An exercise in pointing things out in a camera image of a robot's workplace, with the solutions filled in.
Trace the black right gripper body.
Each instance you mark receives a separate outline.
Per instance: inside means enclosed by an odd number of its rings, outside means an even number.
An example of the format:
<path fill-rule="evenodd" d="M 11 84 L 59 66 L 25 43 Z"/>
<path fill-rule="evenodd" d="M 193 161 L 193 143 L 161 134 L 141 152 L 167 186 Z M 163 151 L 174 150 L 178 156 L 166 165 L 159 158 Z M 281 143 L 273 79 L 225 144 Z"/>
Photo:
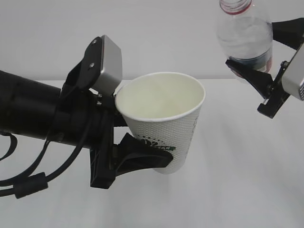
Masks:
<path fill-rule="evenodd" d="M 284 73 L 284 69 L 281 66 L 277 76 L 275 77 L 273 87 L 275 89 L 275 96 L 270 99 L 265 99 L 264 103 L 260 104 L 257 108 L 258 112 L 269 118 L 274 118 L 282 105 L 291 96 L 283 90 L 281 78 Z"/>

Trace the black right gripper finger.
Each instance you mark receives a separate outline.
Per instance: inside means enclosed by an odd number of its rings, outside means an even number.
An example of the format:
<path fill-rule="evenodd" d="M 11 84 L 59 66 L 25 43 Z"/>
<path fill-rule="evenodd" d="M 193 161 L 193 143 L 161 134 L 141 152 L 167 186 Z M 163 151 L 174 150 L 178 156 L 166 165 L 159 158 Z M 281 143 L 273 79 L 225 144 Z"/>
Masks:
<path fill-rule="evenodd" d="M 270 74 L 251 69 L 231 59 L 226 60 L 225 64 L 234 73 L 249 82 L 264 99 L 270 99 L 275 96 L 274 81 Z"/>
<path fill-rule="evenodd" d="M 304 43 L 304 18 L 272 22 L 273 40 L 298 50 Z"/>

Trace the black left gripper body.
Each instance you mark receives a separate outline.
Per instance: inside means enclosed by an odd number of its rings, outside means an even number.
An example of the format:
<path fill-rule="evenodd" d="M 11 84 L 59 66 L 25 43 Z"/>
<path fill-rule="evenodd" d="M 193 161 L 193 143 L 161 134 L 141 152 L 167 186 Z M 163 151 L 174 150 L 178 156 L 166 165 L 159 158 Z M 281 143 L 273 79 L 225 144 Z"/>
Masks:
<path fill-rule="evenodd" d="M 74 162 L 82 148 L 90 150 L 90 186 L 108 189 L 115 181 L 117 168 L 114 127 L 126 126 L 114 106 L 114 96 L 95 95 L 64 83 L 47 139 L 75 146 L 69 158 L 47 176 L 52 181 Z"/>

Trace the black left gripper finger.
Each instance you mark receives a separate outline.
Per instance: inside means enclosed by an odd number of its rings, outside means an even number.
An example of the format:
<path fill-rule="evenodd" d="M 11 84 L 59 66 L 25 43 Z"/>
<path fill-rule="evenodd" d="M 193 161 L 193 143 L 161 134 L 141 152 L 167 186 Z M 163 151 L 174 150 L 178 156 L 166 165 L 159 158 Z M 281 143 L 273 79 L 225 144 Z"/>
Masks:
<path fill-rule="evenodd" d="M 163 149 L 145 144 L 126 133 L 115 145 L 111 155 L 111 166 L 117 176 L 144 169 L 165 168 L 173 155 Z"/>

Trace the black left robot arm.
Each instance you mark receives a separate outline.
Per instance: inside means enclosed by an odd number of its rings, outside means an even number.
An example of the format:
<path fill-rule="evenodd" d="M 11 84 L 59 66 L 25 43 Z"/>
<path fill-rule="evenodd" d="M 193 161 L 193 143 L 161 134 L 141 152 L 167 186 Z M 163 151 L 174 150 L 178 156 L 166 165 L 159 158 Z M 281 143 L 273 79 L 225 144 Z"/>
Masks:
<path fill-rule="evenodd" d="M 117 111 L 113 95 L 95 95 L 67 79 L 62 88 L 39 83 L 6 72 L 0 74 L 0 133 L 43 139 L 75 147 L 64 164 L 53 173 L 34 174 L 42 160 L 34 163 L 17 178 L 5 182 L 20 198 L 43 190 L 61 175 L 83 148 L 90 150 L 90 185 L 108 189 L 117 176 L 132 171 L 164 168 L 173 159 L 166 150 L 147 145 L 130 134 L 114 143 L 114 128 L 126 122 Z"/>

